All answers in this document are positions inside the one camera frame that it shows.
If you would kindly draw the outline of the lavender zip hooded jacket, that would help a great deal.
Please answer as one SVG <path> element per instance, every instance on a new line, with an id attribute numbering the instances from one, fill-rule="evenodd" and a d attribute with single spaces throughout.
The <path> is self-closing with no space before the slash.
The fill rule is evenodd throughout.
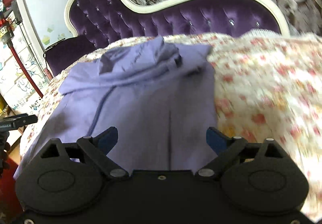
<path id="1" fill-rule="evenodd" d="M 118 141 L 107 156 L 128 172 L 202 168 L 216 156 L 206 142 L 216 124 L 211 49 L 158 37 L 75 64 L 61 75 L 61 101 L 15 175 L 48 140 L 71 143 L 112 126 Z"/>

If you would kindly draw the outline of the white illustrated storage box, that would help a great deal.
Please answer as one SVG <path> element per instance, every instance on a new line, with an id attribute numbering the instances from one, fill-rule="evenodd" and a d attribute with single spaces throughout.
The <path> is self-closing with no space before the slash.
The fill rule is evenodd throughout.
<path id="1" fill-rule="evenodd" d="M 49 81 L 36 59 L 23 27 L 17 26 L 12 39 L 15 51 L 29 75 L 43 92 Z M 41 97 L 24 75 L 7 45 L 1 44 L 1 96 L 14 113 L 37 115 Z"/>

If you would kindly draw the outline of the red vacuum cleaner tube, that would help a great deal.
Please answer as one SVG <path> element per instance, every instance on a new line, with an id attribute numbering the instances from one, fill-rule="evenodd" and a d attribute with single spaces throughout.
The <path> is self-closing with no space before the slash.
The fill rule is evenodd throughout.
<path id="1" fill-rule="evenodd" d="M 27 78 L 31 86 L 37 92 L 39 97 L 43 98 L 43 93 L 38 88 L 38 86 L 36 85 L 32 77 L 30 76 L 29 72 L 25 68 L 25 65 L 22 63 L 20 57 L 18 56 L 18 53 L 16 52 L 13 46 L 12 39 L 14 38 L 14 33 L 11 27 L 11 23 L 7 20 L 11 12 L 13 12 L 15 15 L 14 21 L 16 22 L 16 24 L 20 25 L 20 23 L 22 23 L 22 16 L 20 14 L 18 4 L 16 0 L 13 0 L 10 5 L 10 10 L 7 10 L 5 12 L 1 11 L 1 42 L 4 45 L 7 45 L 8 48 L 11 50 L 13 57 L 15 58 L 17 64 L 19 65 L 20 69 L 22 70 L 23 74 L 25 75 L 25 77 Z"/>

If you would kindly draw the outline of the floral quilted bedspread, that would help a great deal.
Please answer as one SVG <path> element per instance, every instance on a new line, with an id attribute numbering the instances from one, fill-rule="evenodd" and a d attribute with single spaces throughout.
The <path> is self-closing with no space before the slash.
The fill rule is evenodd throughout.
<path id="1" fill-rule="evenodd" d="M 237 162 L 211 179 L 192 170 L 133 170 L 128 178 L 108 178 L 85 163 L 77 141 L 53 138 L 15 176 L 26 210 L 20 223 L 319 223 L 320 38 L 161 38 L 212 47 L 207 61 L 214 69 L 216 124 L 210 127 L 248 141 Z M 110 49 L 152 39 L 119 40 L 63 70 L 46 95 L 35 139 L 61 101 L 61 75 Z"/>

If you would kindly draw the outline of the red garment at edge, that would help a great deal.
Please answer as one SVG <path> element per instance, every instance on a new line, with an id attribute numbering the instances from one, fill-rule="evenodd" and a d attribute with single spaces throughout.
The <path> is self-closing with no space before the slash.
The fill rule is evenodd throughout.
<path id="1" fill-rule="evenodd" d="M 18 168 L 18 164 L 16 164 L 11 158 L 7 159 L 7 163 L 10 168 L 8 170 L 4 170 L 0 182 L 1 223 L 11 223 L 23 213 L 23 209 L 15 192 L 15 179 L 13 178 L 13 175 Z"/>

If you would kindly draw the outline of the purple tufted headboard white frame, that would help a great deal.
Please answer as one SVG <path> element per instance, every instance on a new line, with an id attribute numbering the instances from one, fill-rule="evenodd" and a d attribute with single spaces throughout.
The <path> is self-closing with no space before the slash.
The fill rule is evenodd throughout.
<path id="1" fill-rule="evenodd" d="M 53 75 L 124 38 L 208 32 L 238 37 L 253 29 L 290 35 L 285 16 L 272 0 L 165 0 L 149 6 L 132 0 L 68 0 L 64 21 L 72 37 L 44 52 Z"/>

